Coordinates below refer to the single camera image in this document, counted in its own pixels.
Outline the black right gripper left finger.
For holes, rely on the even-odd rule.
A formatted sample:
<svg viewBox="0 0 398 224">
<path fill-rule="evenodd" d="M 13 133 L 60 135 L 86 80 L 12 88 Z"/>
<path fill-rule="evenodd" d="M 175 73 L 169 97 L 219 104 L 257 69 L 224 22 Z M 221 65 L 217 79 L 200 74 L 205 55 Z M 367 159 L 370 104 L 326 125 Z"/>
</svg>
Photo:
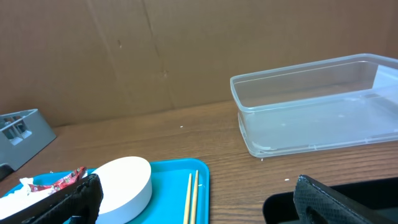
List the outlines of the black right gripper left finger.
<svg viewBox="0 0 398 224">
<path fill-rule="evenodd" d="M 103 190 L 100 178 L 90 174 L 43 200 L 1 220 L 1 224 L 95 224 Z"/>
</svg>

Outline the pink white bowl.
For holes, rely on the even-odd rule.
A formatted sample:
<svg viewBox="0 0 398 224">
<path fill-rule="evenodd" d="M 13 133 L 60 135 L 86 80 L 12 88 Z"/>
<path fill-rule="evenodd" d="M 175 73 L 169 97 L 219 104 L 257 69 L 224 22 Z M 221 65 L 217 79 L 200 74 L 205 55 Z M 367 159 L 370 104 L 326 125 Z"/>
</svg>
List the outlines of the pink white bowl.
<svg viewBox="0 0 398 224">
<path fill-rule="evenodd" d="M 103 190 L 96 223 L 127 223 L 146 208 L 152 197 L 152 170 L 144 158 L 115 159 L 93 173 L 99 176 Z"/>
</svg>

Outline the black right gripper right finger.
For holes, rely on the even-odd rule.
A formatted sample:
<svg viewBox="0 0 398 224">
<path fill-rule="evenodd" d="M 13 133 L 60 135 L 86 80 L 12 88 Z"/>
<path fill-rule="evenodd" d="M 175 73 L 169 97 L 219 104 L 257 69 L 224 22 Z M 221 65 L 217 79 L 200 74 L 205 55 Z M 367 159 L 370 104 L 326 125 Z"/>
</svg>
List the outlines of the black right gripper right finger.
<svg viewBox="0 0 398 224">
<path fill-rule="evenodd" d="M 294 204 L 300 223 L 397 224 L 307 175 L 298 177 Z"/>
</svg>

